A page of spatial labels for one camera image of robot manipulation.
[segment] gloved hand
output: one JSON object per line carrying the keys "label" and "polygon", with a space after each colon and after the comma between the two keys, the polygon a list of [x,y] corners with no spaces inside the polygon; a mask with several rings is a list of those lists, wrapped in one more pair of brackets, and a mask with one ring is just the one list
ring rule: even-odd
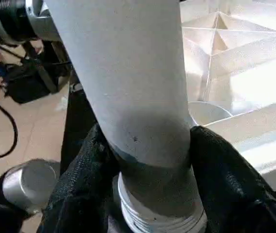
{"label": "gloved hand", "polygon": [[96,124],[56,184],[37,232],[107,232],[112,179],[118,173],[118,163]]}
{"label": "gloved hand", "polygon": [[[272,189],[230,143],[204,127],[194,127],[189,156],[208,216],[207,232],[276,232]],[[38,232],[107,232],[107,203],[118,172],[117,161],[96,125],[60,178]],[[130,232],[122,226],[120,232]]]}
{"label": "gloved hand", "polygon": [[230,143],[193,127],[190,158],[209,232],[276,233],[274,192]]}

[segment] white bowl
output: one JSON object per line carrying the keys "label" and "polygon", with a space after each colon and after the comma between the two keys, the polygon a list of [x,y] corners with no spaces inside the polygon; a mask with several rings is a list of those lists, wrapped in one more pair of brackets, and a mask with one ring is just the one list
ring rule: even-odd
{"label": "white bowl", "polygon": [[195,125],[207,125],[232,116],[224,108],[207,102],[193,101],[188,106]]}

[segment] white pipe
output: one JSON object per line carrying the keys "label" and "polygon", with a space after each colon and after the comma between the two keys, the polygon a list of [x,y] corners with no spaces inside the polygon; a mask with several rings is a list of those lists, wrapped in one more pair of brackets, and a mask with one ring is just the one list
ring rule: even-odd
{"label": "white pipe", "polygon": [[126,187],[143,200],[170,190],[185,174],[190,144],[179,1],[47,4],[97,120],[129,168]]}

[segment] beige tile floor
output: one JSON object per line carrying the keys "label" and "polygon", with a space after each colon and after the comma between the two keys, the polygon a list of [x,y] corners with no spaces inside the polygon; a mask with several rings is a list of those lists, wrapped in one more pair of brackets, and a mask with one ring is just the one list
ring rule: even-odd
{"label": "beige tile floor", "polygon": [[[4,98],[0,91],[0,105],[15,118],[19,132],[16,149],[8,157],[0,159],[0,175],[33,158],[60,161],[67,95],[68,85],[55,95],[19,105],[11,98]],[[0,153],[7,151],[12,141],[12,126],[0,112]],[[41,216],[37,215],[26,221],[23,232],[36,232],[40,219]]]}

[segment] white triangular structure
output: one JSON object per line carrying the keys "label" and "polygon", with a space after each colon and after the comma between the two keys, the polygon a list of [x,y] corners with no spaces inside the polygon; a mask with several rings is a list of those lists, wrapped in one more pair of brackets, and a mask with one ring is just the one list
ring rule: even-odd
{"label": "white triangular structure", "polygon": [[189,0],[181,20],[188,101],[233,114],[206,127],[276,190],[276,0]]}

